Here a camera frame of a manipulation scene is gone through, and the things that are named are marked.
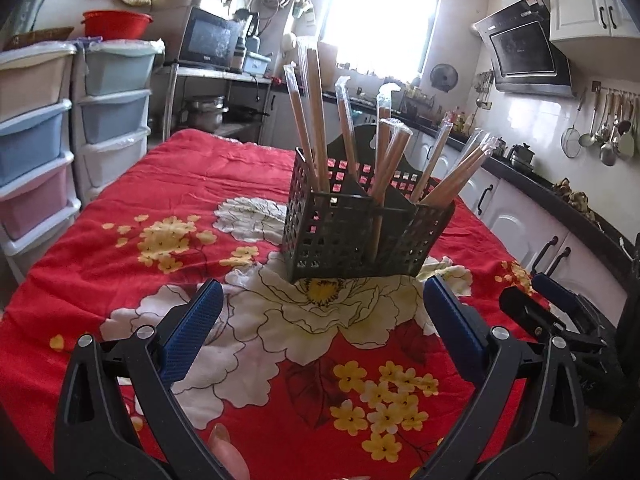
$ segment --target red plastic bowl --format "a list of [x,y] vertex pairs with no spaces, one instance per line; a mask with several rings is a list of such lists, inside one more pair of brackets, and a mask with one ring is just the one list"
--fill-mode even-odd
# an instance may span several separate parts
[[148,14],[130,10],[88,10],[82,15],[84,35],[103,40],[139,40],[153,21]]

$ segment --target blue gripper pad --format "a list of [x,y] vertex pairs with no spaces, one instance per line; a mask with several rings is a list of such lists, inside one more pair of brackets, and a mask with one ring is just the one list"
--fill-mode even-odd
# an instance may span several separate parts
[[479,388],[486,378],[488,325],[439,276],[424,283],[423,300],[460,377]]
[[574,293],[542,272],[533,275],[531,285],[547,300],[569,315],[580,309],[580,302]]
[[203,285],[161,353],[160,380],[170,388],[187,375],[207,335],[220,316],[224,301],[222,285]]

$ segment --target range hood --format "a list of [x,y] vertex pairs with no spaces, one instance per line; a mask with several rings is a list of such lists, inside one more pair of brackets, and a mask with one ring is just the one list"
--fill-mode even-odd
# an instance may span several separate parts
[[569,60],[549,41],[549,0],[511,1],[474,24],[489,49],[496,89],[572,97]]

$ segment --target metal screw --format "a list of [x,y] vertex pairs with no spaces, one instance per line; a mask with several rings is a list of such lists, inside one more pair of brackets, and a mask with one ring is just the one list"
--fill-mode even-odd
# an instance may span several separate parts
[[149,339],[155,331],[151,325],[143,325],[136,330],[136,336],[138,336],[139,339]]
[[491,333],[496,339],[500,339],[501,341],[509,338],[509,331],[503,326],[495,327],[493,330],[491,330]]
[[92,342],[94,342],[94,338],[91,337],[89,334],[81,335],[78,338],[78,345],[80,345],[83,348],[85,346],[89,346]]
[[553,338],[551,340],[551,342],[557,348],[566,348],[566,341],[564,339],[562,339],[559,335],[557,335],[555,338]]

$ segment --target window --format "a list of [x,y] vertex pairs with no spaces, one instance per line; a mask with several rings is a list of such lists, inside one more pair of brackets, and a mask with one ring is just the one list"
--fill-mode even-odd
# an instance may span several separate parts
[[422,72],[438,0],[331,0],[321,39],[361,73],[411,81]]

